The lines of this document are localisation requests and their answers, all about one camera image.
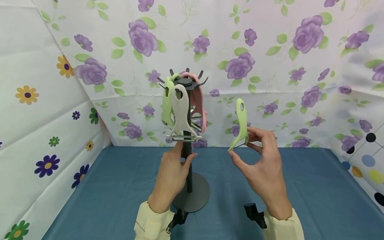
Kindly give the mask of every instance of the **person's left hand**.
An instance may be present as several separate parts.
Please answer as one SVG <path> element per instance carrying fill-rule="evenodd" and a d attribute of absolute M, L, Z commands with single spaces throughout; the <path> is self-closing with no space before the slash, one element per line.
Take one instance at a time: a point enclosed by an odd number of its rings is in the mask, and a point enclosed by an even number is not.
<path fill-rule="evenodd" d="M 156 184 L 148 198 L 149 207 L 154 212 L 168 211 L 173 199 L 185 185 L 189 166 L 196 153 L 190 154 L 184 162 L 180 162 L 182 150 L 183 142 L 177 142 L 161 158 Z"/>

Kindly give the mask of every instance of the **green flower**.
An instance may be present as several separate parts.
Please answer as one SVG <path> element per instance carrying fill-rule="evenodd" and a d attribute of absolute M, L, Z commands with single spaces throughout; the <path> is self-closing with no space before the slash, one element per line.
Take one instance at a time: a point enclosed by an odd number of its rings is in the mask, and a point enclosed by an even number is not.
<path fill-rule="evenodd" d="M 89 118 L 91 119 L 91 123 L 95 123 L 95 125 L 99 122 L 99 115 L 97 114 L 95 108 L 91 108 L 91 114 L 89 115 Z"/>
<path fill-rule="evenodd" d="M 56 147 L 57 144 L 59 144 L 59 137 L 52 137 L 51 139 L 49 139 L 49 145 L 51 145 L 51 147 Z"/>
<path fill-rule="evenodd" d="M 23 236 L 27 235 L 29 230 L 29 223 L 25 224 L 25 221 L 20 221 L 19 225 L 13 225 L 11 231 L 5 235 L 7 240 L 23 240 Z"/>

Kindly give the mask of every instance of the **yellow dot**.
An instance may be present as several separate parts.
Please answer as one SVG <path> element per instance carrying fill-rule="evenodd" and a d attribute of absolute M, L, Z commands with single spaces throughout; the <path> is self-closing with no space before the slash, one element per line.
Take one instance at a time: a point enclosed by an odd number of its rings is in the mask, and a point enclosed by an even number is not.
<path fill-rule="evenodd" d="M 371 180 L 377 184 L 381 184 L 384 182 L 384 177 L 381 175 L 381 173 L 377 170 L 371 170 L 369 171 L 369 177 Z"/>
<path fill-rule="evenodd" d="M 355 175 L 355 177 L 362 177 L 361 170 L 356 166 L 352 167 L 352 174 Z"/>

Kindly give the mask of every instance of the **fabric wall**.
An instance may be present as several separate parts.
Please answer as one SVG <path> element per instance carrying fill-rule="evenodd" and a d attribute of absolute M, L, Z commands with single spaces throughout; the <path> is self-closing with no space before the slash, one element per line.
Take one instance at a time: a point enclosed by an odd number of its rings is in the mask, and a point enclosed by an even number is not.
<path fill-rule="evenodd" d="M 33 3 L 0 22 L 0 237 L 39 240 L 108 135 Z"/>

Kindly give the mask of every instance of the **yellow flower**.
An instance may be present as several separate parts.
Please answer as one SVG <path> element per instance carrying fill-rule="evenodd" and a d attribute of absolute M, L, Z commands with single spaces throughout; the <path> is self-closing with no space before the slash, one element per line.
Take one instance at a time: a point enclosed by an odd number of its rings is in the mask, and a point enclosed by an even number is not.
<path fill-rule="evenodd" d="M 32 102 L 37 102 L 37 97 L 39 96 L 38 93 L 36 93 L 36 88 L 29 88 L 29 86 L 24 86 L 24 88 L 17 88 L 16 89 L 19 93 L 16 93 L 16 97 L 20 98 L 20 103 L 27 103 L 28 105 L 31 105 Z"/>
<path fill-rule="evenodd" d="M 66 78 L 69 78 L 70 75 L 73 76 L 73 69 L 69 62 L 67 61 L 67 58 L 63 55 L 63 57 L 58 57 L 59 63 L 56 64 L 56 67 L 60 69 L 60 75 L 64 75 Z"/>
<path fill-rule="evenodd" d="M 90 151 L 90 150 L 92 150 L 92 148 L 93 148 L 93 141 L 89 141 L 89 142 L 87 143 L 87 145 L 85 145 L 85 149 L 86 149 L 87 151 Z"/>

